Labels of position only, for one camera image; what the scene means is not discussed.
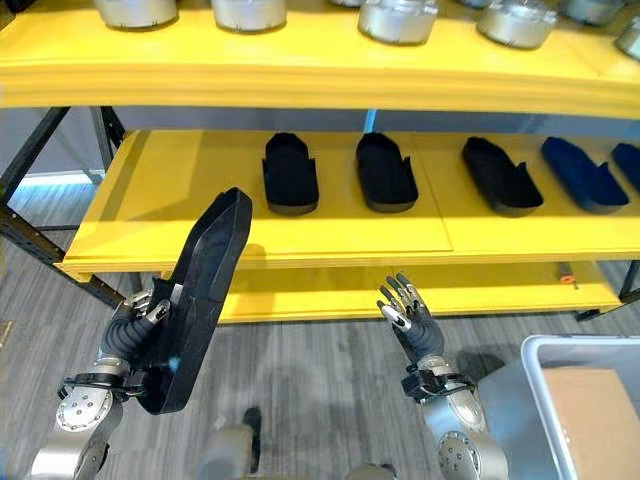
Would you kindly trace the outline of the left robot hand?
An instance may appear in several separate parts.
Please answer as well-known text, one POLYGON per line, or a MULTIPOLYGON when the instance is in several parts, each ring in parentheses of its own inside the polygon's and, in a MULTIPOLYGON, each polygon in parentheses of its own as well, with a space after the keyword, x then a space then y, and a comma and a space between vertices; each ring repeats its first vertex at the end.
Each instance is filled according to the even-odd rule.
POLYGON ((171 310, 169 299, 151 305, 152 292, 142 290, 125 298, 103 332, 97 358, 119 359, 132 366, 143 354, 156 327, 171 310))

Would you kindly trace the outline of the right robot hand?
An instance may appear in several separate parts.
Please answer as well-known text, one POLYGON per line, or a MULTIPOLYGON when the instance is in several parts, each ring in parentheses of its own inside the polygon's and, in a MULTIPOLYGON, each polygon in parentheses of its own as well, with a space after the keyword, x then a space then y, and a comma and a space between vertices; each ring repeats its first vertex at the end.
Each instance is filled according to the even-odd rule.
POLYGON ((389 275, 379 292, 385 300, 378 300, 376 305, 410 362, 417 364, 430 356, 442 356, 444 335, 414 283, 401 273, 389 275))

